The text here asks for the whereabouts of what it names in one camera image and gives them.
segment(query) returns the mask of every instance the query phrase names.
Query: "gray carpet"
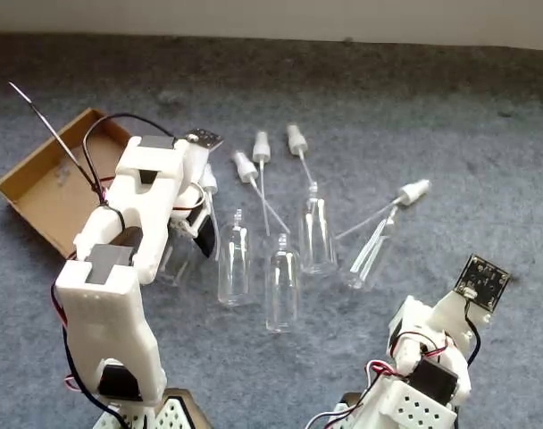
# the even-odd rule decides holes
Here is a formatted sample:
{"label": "gray carpet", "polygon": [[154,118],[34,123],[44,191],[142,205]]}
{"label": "gray carpet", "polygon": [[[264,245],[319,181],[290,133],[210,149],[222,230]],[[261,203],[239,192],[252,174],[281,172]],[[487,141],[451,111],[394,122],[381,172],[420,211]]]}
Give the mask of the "gray carpet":
{"label": "gray carpet", "polygon": [[[227,140],[213,156],[221,221],[241,206],[259,223],[258,201],[228,156],[232,147],[249,150],[264,129],[273,150],[269,198],[296,228],[304,192],[295,183],[305,176],[285,144],[290,121],[308,137],[335,231],[399,185],[433,180],[431,194],[401,213],[374,290],[346,290],[337,278],[307,282],[299,334],[267,334],[259,306],[220,307],[213,265],[183,290],[143,288],[169,385],[192,390],[216,428],[301,428],[344,392],[360,391],[363,364],[384,358],[402,299],[432,305],[472,252],[514,281],[482,333],[460,427],[543,428],[543,52],[0,36],[0,176],[47,138],[8,79],[57,127],[93,106],[219,132]],[[62,263],[0,196],[0,427],[88,428],[99,415],[63,387],[67,366],[48,300]]]}

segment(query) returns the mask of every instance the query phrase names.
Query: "circuit board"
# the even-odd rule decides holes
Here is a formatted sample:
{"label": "circuit board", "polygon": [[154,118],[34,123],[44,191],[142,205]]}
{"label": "circuit board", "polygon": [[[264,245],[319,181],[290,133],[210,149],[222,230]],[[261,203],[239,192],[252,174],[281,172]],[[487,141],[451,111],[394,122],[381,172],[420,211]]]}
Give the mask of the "circuit board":
{"label": "circuit board", "polygon": [[468,290],[472,292],[471,302],[492,313],[497,306],[510,274],[477,255],[471,255],[464,270],[460,274],[454,290],[468,298]]}

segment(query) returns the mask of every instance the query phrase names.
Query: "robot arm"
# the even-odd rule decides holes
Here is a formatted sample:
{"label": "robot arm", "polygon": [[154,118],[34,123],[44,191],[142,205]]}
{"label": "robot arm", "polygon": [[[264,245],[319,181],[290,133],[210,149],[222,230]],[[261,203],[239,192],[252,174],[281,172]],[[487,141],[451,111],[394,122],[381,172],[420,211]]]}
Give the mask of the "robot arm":
{"label": "robot arm", "polygon": [[331,419],[336,425],[326,427],[451,429],[471,391],[471,361],[464,357],[471,326],[489,323],[508,281],[508,273],[472,255],[454,290],[435,307],[407,297],[388,325],[396,370],[382,372],[359,402]]}
{"label": "robot arm", "polygon": [[[141,409],[162,400],[166,375],[140,285],[155,279],[169,224],[211,254],[210,207],[198,182],[210,150],[220,142],[203,130],[178,140],[131,138],[106,193],[107,205],[93,211],[74,240],[76,259],[67,261],[55,286],[79,377],[105,400]],[[129,227],[142,231],[135,248],[109,244]]]}

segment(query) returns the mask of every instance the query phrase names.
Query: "transparent bottle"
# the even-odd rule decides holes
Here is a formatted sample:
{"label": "transparent bottle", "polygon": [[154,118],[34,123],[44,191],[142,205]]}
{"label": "transparent bottle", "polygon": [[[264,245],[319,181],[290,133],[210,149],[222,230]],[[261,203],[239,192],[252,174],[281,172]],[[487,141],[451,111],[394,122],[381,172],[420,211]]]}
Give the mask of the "transparent bottle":
{"label": "transparent bottle", "polygon": [[188,281],[190,273],[204,260],[206,258],[192,238],[176,228],[169,227],[166,247],[156,277],[169,286],[183,286]]}
{"label": "transparent bottle", "polygon": [[265,327],[271,332],[292,332],[300,309],[299,255],[281,234],[265,267]]}
{"label": "transparent bottle", "polygon": [[304,273],[326,275],[337,270],[325,199],[318,195],[316,182],[309,187],[299,220],[299,251]]}
{"label": "transparent bottle", "polygon": [[250,288],[251,245],[242,210],[236,210],[232,224],[221,230],[218,261],[218,300],[226,307],[242,306],[254,301]]}
{"label": "transparent bottle", "polygon": [[343,271],[344,281],[350,288],[371,288],[388,262],[388,250],[397,227],[397,210],[394,206],[375,223],[374,229],[368,229],[355,243]]}

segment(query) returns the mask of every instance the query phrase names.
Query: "cardboard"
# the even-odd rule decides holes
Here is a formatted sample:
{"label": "cardboard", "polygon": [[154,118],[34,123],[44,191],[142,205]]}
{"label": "cardboard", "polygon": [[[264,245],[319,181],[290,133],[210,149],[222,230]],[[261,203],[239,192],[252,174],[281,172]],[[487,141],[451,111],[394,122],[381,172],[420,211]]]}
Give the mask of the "cardboard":
{"label": "cardboard", "polygon": [[212,425],[208,422],[206,415],[202,409],[196,404],[190,391],[186,389],[167,388],[164,390],[163,403],[155,410],[156,414],[162,409],[168,398],[181,398],[184,401],[184,406],[188,412],[188,417],[192,420],[192,424],[196,429],[212,429]]}
{"label": "cardboard", "polygon": [[[81,141],[93,122],[102,116],[97,110],[87,109],[59,131],[87,170]],[[100,177],[114,176],[129,138],[130,134],[112,121],[104,122],[91,136],[88,147]],[[75,235],[98,205],[95,193],[54,138],[2,177],[0,192],[64,257],[73,252]]]}

